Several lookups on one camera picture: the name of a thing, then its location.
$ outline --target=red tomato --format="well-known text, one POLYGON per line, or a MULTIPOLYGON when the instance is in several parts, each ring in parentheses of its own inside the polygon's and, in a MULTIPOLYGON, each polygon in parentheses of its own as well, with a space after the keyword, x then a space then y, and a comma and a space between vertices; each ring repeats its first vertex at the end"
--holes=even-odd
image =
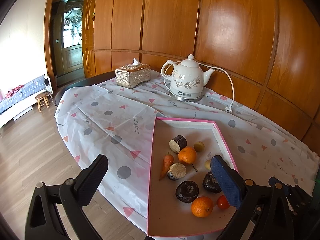
POLYGON ((227 209, 230 207, 230 204, 225 195, 222 195, 217 199, 217 206, 220 209, 227 209))

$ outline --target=wooden floor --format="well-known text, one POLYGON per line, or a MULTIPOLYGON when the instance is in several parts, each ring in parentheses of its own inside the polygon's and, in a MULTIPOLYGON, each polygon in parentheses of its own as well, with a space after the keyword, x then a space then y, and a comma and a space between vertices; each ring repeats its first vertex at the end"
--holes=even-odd
MULTIPOLYGON (((0 211, 19 239, 24 239, 36 183, 61 184, 81 171, 58 133, 56 107, 50 100, 50 108, 41 109, 39 113, 34 105, 33 110, 0 128, 0 211)), ((58 206, 70 239, 78 239, 63 207, 58 206)), ((83 210, 103 239, 144 240, 146 236, 98 191, 83 210)))

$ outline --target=kettle base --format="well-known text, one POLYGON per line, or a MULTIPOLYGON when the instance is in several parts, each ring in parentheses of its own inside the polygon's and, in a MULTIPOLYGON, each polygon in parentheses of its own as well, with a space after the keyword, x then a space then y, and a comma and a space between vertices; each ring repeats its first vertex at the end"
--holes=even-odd
POLYGON ((201 96, 199 96, 198 98, 193 98, 193 99, 188 99, 188 98, 183 98, 183 97, 180 97, 180 96, 177 96, 175 94, 173 94, 171 91, 169 91, 169 95, 176 99, 176 100, 179 100, 181 102, 197 102, 201 99, 201 96))

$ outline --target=kettle lid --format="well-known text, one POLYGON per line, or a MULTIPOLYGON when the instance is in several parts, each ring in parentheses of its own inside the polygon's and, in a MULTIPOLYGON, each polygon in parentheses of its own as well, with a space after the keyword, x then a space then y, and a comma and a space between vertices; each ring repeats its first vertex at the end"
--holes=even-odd
POLYGON ((198 62, 193 60, 194 58, 195 57, 192 54, 190 54, 188 56, 188 59, 183 60, 180 64, 186 67, 196 67, 196 68, 200 67, 198 62))

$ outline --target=metal bolt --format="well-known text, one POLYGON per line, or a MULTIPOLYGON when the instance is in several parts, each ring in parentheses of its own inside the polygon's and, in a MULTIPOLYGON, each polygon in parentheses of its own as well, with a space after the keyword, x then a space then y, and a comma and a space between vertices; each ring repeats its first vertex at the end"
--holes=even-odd
POLYGON ((36 184, 36 187, 37 188, 41 188, 43 186, 43 182, 38 182, 37 184, 36 184))
POLYGON ((276 188, 282 189, 282 185, 280 183, 276 183, 276 188))
POLYGON ((73 181, 74 181, 74 179, 67 179, 66 180, 66 185, 72 185, 73 181))
POLYGON ((252 186, 253 185, 253 181, 251 179, 246 179, 245 180, 245 184, 248 186, 252 186))

